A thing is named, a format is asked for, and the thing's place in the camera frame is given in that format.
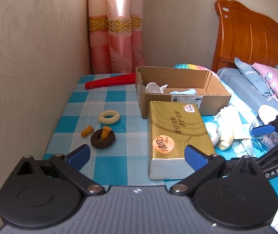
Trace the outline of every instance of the brown beaded ring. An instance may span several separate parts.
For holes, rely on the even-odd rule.
[[[95,133],[93,133],[90,137],[90,143],[96,149],[107,148],[110,145],[112,145],[112,143],[115,141],[115,134],[112,130],[110,131],[107,139],[104,140],[101,139],[102,131],[103,129],[99,129]]]

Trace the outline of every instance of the orange earplug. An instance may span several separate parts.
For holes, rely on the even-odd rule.
[[[91,125],[88,125],[87,128],[85,128],[82,133],[81,133],[81,137],[86,137],[87,135],[89,135],[91,132],[93,132],[93,127]]]
[[[112,128],[108,127],[108,126],[103,126],[103,131],[101,134],[101,139],[105,140],[107,139],[107,137],[109,136],[109,133],[111,132]]]

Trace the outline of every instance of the blue gripper pad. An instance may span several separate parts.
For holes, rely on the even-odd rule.
[[[79,171],[90,159],[90,148],[84,144],[67,155],[67,163]]]
[[[197,153],[189,146],[185,147],[185,161],[193,168],[195,172],[208,163],[207,158]]]
[[[270,134],[275,131],[275,126],[273,125],[264,125],[260,127],[253,128],[251,131],[252,136],[259,136],[264,134]]]

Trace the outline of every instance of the red object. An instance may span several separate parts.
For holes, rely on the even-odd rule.
[[[94,89],[100,87],[134,84],[136,79],[135,73],[113,76],[85,83],[85,89]]]

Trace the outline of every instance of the gold curtain trim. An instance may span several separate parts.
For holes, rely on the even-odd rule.
[[[99,17],[89,19],[89,32],[105,31],[107,30],[107,18]]]
[[[132,32],[132,23],[130,19],[124,19],[124,20],[108,20],[108,30],[115,33],[120,32]]]
[[[140,28],[143,24],[143,19],[139,17],[132,17],[132,28]]]

